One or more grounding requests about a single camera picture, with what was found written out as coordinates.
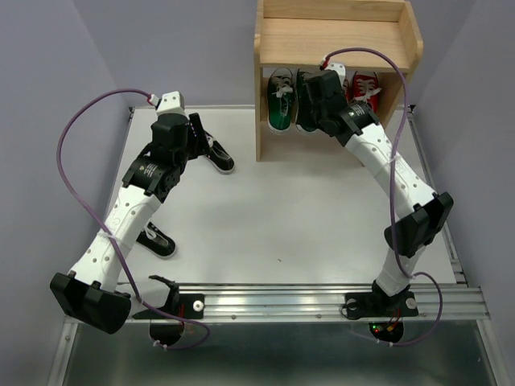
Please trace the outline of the wooden shoe shelf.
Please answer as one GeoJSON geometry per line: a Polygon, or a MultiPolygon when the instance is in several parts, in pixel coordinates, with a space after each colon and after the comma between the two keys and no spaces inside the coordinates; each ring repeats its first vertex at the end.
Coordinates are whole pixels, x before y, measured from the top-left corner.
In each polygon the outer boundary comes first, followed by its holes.
{"type": "Polygon", "coordinates": [[[342,48],[379,51],[412,79],[423,40],[408,1],[259,1],[254,28],[256,160],[264,153],[266,68],[314,70],[342,48]]]}

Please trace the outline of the aluminium rail front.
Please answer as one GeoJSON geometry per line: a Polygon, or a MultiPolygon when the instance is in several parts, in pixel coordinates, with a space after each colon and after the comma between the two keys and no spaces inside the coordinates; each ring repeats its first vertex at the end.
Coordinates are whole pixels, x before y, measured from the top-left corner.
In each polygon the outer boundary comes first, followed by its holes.
{"type": "MultiPolygon", "coordinates": [[[[203,294],[203,323],[353,322],[340,314],[344,295],[369,292],[370,285],[187,285],[181,294],[203,294]]],[[[419,315],[403,318],[415,322],[487,320],[483,293],[465,285],[412,285],[419,315]]],[[[138,287],[121,283],[115,289],[142,301],[138,287]]]]}

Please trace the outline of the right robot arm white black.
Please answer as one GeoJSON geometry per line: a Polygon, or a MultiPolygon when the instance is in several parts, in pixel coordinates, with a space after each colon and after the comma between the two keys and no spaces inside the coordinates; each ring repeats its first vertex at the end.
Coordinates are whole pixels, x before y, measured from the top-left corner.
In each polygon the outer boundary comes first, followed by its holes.
{"type": "Polygon", "coordinates": [[[389,198],[390,226],[385,263],[369,292],[346,297],[351,318],[415,316],[410,279],[418,259],[442,230],[452,197],[424,183],[387,138],[375,112],[363,101],[346,100],[340,75],[323,70],[304,76],[311,115],[318,129],[358,158],[389,198]]]}

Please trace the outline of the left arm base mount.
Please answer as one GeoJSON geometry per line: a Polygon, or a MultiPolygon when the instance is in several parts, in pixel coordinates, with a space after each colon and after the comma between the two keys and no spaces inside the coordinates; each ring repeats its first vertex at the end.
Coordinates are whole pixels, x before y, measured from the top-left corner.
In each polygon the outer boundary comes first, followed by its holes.
{"type": "Polygon", "coordinates": [[[133,298],[130,318],[149,320],[149,336],[154,347],[164,351],[185,350],[204,343],[211,331],[202,322],[203,294],[181,294],[179,285],[159,275],[138,283],[142,295],[133,298]]]}

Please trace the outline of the green sneaker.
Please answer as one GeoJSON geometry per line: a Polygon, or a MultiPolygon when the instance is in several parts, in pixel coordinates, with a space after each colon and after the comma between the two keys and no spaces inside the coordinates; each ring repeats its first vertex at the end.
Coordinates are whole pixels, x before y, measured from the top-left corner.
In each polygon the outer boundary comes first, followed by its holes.
{"type": "Polygon", "coordinates": [[[266,100],[270,131],[285,133],[290,128],[295,101],[293,72],[289,68],[279,68],[271,74],[266,87],[266,100]]]}
{"type": "Polygon", "coordinates": [[[311,115],[311,101],[303,78],[306,74],[307,72],[299,69],[295,76],[295,98],[297,102],[295,126],[301,133],[310,134],[314,133],[317,127],[311,115]]]}

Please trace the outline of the red sneaker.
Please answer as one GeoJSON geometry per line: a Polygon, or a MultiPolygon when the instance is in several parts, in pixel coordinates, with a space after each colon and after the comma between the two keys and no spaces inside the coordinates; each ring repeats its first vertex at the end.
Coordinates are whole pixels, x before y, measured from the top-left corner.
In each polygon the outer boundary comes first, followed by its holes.
{"type": "Polygon", "coordinates": [[[363,101],[376,113],[381,87],[375,72],[356,72],[352,78],[352,95],[355,101],[363,101]]]}
{"type": "Polygon", "coordinates": [[[352,82],[353,77],[345,77],[344,82],[342,84],[344,96],[349,104],[354,100],[352,82]]]}

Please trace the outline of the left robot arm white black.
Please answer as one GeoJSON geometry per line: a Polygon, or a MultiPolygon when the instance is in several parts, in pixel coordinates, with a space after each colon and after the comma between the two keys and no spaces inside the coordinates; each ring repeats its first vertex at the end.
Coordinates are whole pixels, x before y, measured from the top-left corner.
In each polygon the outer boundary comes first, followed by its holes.
{"type": "Polygon", "coordinates": [[[179,183],[187,162],[205,154],[208,140],[200,116],[165,113],[150,127],[152,138],[130,164],[111,212],[84,255],[67,273],[57,273],[50,289],[62,311],[108,334],[134,314],[148,309],[174,319],[179,309],[177,285],[149,278],[146,300],[126,259],[137,239],[179,183]]]}

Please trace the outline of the black sneaker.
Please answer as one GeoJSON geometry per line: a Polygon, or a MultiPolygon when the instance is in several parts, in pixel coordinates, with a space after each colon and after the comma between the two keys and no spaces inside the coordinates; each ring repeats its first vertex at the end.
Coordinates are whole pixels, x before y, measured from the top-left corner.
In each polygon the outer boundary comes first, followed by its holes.
{"type": "Polygon", "coordinates": [[[235,170],[235,162],[223,146],[209,133],[205,132],[208,141],[208,152],[204,157],[223,175],[229,175],[235,170]]]}
{"type": "Polygon", "coordinates": [[[162,260],[171,259],[177,250],[176,243],[150,221],[139,233],[137,243],[162,260]]]}

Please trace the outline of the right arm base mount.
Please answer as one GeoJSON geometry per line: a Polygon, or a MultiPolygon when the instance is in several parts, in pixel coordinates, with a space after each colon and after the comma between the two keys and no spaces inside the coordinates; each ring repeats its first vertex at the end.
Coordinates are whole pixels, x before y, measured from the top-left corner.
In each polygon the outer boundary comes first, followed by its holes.
{"type": "Polygon", "coordinates": [[[370,318],[369,330],[380,342],[396,345],[404,334],[403,318],[419,315],[418,305],[410,285],[399,294],[388,296],[374,282],[369,292],[353,292],[344,295],[340,314],[351,321],[370,318]]]}

